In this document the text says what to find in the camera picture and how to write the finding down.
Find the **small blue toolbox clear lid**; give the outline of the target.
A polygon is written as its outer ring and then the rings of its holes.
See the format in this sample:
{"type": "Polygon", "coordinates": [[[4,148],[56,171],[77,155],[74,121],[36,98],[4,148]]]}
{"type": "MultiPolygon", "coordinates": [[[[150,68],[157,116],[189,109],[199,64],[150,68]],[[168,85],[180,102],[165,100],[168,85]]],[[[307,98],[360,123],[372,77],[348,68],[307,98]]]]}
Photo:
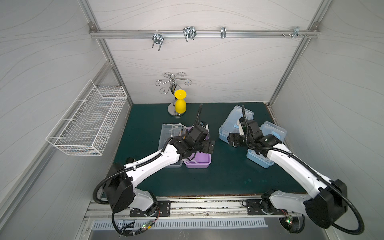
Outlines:
{"type": "Polygon", "coordinates": [[[224,123],[219,128],[219,139],[229,143],[227,137],[230,133],[239,133],[238,120],[243,116],[242,107],[235,106],[224,123]]]}

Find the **large blue toolbox clear lid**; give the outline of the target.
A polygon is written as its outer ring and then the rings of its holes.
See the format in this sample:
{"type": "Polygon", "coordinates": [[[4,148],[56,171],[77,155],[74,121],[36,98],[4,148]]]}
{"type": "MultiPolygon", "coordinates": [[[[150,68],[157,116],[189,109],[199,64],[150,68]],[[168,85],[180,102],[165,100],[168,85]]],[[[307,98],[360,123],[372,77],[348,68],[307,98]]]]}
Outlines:
{"type": "MultiPolygon", "coordinates": [[[[253,137],[248,143],[253,146],[260,147],[273,147],[278,143],[282,143],[287,135],[287,130],[277,126],[268,121],[264,122],[261,127],[255,120],[249,121],[250,135],[253,137]]],[[[247,158],[261,167],[267,169],[274,164],[272,160],[267,157],[268,151],[263,150],[256,152],[255,150],[247,150],[247,158]]]]}

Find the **purple toolbox clear lid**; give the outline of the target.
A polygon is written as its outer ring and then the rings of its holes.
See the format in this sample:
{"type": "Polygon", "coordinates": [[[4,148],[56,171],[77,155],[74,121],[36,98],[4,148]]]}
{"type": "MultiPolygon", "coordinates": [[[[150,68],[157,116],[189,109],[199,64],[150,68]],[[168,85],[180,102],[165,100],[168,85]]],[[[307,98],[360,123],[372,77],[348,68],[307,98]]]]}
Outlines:
{"type": "MultiPolygon", "coordinates": [[[[192,127],[186,127],[182,124],[163,124],[159,140],[159,150],[163,148],[168,138],[176,138],[183,134],[187,134],[191,128],[192,127]]],[[[183,141],[181,143],[178,143],[177,147],[184,147],[181,153],[182,157],[185,157],[186,154],[191,155],[184,159],[180,159],[174,164],[166,166],[166,168],[180,168],[183,163],[185,163],[186,167],[189,169],[206,169],[211,164],[211,154],[200,152],[192,153],[191,147],[183,141]]]]}

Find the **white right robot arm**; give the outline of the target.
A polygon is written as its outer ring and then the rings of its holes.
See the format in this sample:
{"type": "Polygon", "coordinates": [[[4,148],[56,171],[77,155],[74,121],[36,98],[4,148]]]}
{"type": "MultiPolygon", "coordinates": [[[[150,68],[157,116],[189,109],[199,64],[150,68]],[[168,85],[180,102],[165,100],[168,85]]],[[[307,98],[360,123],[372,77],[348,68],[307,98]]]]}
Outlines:
{"type": "Polygon", "coordinates": [[[279,165],[306,191],[305,194],[291,194],[270,190],[262,195],[261,206],[266,214],[275,210],[288,210],[302,214],[317,226],[327,229],[334,227],[350,235],[361,235],[365,230],[364,220],[348,199],[348,189],[341,180],[331,180],[320,174],[303,160],[294,155],[276,136],[264,135],[254,120],[241,117],[237,121],[239,132],[227,137],[233,147],[246,146],[256,154],[279,165]],[[349,230],[336,224],[348,210],[355,215],[358,227],[349,230]]]}

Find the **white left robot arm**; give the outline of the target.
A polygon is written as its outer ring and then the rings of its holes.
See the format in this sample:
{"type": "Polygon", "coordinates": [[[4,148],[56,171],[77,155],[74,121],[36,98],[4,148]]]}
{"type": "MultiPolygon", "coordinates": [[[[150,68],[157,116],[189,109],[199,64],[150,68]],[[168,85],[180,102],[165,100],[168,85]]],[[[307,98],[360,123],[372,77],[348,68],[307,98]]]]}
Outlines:
{"type": "Polygon", "coordinates": [[[112,165],[107,177],[95,187],[93,200],[109,205],[113,213],[131,208],[151,216],[159,202],[152,193],[138,189],[138,185],[171,164],[181,160],[193,161],[196,153],[212,154],[214,145],[209,139],[208,124],[194,124],[187,133],[169,137],[157,152],[124,166],[119,163],[112,165]]]}

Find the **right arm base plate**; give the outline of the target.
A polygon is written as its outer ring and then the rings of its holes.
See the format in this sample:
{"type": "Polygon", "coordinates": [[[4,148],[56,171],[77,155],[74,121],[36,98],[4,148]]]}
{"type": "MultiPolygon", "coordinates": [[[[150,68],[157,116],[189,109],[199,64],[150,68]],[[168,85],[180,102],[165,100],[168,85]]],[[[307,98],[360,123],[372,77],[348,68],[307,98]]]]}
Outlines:
{"type": "Polygon", "coordinates": [[[286,212],[276,209],[270,202],[263,199],[243,200],[242,206],[246,208],[247,214],[256,215],[286,215],[286,212]]]}

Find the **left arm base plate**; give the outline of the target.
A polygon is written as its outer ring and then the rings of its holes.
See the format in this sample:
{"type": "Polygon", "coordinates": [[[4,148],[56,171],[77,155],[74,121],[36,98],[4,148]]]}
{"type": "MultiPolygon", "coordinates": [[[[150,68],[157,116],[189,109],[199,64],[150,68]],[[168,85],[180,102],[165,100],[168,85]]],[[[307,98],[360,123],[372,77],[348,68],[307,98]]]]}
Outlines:
{"type": "Polygon", "coordinates": [[[142,211],[137,208],[131,208],[131,218],[150,218],[150,217],[169,217],[171,211],[170,201],[155,201],[147,210],[142,211]]]}

